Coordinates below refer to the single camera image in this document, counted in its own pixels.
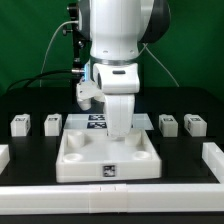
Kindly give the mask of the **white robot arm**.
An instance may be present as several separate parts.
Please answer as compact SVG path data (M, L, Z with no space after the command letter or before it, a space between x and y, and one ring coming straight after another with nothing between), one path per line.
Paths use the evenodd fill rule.
M92 98L104 103L107 133L130 132L139 92L139 43L154 43L168 30L167 0L79 0L79 30L92 42L90 62L77 84L82 109Z

